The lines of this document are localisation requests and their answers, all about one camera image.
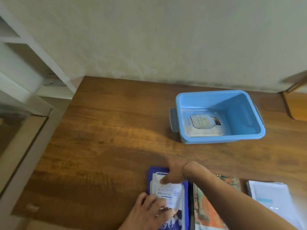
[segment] bracelet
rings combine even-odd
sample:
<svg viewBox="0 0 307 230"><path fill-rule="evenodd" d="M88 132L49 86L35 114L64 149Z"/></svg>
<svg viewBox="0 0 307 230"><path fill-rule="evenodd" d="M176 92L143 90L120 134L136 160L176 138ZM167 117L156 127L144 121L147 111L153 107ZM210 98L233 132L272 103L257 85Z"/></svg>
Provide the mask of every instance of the bracelet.
<svg viewBox="0 0 307 230"><path fill-rule="evenodd" d="M185 179L187 179L186 177L185 177L185 165L187 164L187 163L190 163L190 162L195 162L195 163L197 163L196 161L188 161L188 162L186 162L183 166L182 166L182 173L183 173L183 177L185 178Z"/></svg>

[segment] forearm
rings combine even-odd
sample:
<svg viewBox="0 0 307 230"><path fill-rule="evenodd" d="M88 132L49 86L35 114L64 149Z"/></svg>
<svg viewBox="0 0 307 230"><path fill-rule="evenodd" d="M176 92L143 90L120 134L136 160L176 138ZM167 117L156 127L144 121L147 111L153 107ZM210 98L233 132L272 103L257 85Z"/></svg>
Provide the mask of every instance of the forearm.
<svg viewBox="0 0 307 230"><path fill-rule="evenodd" d="M207 197L229 229L296 229L286 220L223 182L197 163L184 167L186 178Z"/></svg>

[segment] bottle illustration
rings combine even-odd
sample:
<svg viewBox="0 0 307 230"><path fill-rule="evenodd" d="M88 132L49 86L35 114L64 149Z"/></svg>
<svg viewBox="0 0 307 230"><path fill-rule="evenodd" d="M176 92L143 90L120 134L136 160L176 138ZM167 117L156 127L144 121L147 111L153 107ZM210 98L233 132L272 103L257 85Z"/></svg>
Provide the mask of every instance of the bottle illustration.
<svg viewBox="0 0 307 230"><path fill-rule="evenodd" d="M191 115L191 119L193 126L198 129L211 129L216 125L221 125L221 122L217 117L212 117L206 114Z"/></svg>

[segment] hand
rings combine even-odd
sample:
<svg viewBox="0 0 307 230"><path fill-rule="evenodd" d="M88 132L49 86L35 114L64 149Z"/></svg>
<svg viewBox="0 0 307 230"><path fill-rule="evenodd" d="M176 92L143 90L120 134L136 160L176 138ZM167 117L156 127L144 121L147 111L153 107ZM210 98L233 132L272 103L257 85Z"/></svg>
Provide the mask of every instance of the hand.
<svg viewBox="0 0 307 230"><path fill-rule="evenodd" d="M185 159L182 159L180 157L173 157L168 159L167 164L169 166L169 173L160 180L160 183L164 185L168 183L183 183L186 178L183 174L182 168L186 164L186 162L187 161Z"/></svg>
<svg viewBox="0 0 307 230"><path fill-rule="evenodd" d="M174 216L174 211L165 207L165 198L141 193L130 214L118 230L158 230Z"/></svg>

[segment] brown wooden surface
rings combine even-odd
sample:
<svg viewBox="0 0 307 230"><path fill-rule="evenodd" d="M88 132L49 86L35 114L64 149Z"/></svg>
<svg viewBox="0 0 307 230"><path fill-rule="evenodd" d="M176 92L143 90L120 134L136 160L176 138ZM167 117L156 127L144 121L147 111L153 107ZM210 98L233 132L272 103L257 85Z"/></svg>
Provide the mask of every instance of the brown wooden surface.
<svg viewBox="0 0 307 230"><path fill-rule="evenodd" d="M296 120L307 121L307 93L282 93L290 116Z"/></svg>
<svg viewBox="0 0 307 230"><path fill-rule="evenodd" d="M116 229L145 191L148 168L166 166L169 155L217 174L284 182L295 202L306 203L307 122L287 115L280 94L248 92L266 127L260 140L180 143L169 126L175 97L210 90L217 89L85 77L13 214Z"/></svg>

